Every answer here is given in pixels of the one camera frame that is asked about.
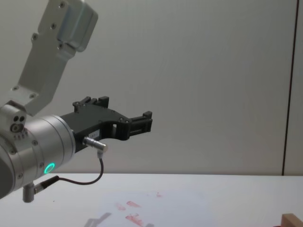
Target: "wooden object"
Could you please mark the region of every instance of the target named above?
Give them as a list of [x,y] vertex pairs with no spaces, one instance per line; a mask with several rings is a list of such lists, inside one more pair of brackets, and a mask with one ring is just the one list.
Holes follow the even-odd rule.
[[281,227],[303,227],[303,222],[294,214],[283,214]]

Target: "robotic arm link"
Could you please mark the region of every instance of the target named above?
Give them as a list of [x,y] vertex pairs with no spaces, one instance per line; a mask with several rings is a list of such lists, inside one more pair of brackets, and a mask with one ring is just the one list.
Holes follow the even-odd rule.
[[51,102],[67,61],[86,49],[97,19],[83,0],[49,0],[20,80],[0,102],[0,199],[21,187],[34,194],[35,179],[87,146],[102,158],[107,145],[101,139],[151,131],[151,112],[127,118],[108,109],[106,96],[75,102],[74,112],[61,117],[26,121]]

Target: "bolt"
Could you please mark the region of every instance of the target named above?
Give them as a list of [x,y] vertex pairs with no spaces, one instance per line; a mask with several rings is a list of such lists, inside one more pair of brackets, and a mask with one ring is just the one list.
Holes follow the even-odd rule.
[[65,6],[65,3],[61,2],[60,5],[59,5],[59,8],[63,8],[64,6]]
[[32,141],[32,144],[33,144],[34,146],[37,146],[37,145],[38,145],[38,141],[37,141],[37,140],[33,140],[33,141]]
[[33,33],[32,40],[36,40],[37,38],[38,38],[38,34],[37,33]]
[[52,23],[51,29],[55,29],[57,27],[56,23]]

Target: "gray wall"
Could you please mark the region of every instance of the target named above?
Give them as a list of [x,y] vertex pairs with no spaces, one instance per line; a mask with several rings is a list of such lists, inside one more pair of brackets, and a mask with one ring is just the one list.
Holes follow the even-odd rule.
[[[89,0],[99,21],[39,115],[109,96],[152,132],[105,140],[107,172],[282,172],[295,0]],[[45,0],[0,1],[0,95],[18,80]],[[95,151],[61,172],[97,172]]]
[[294,52],[294,72],[290,100],[286,175],[303,175],[303,4],[299,5]]

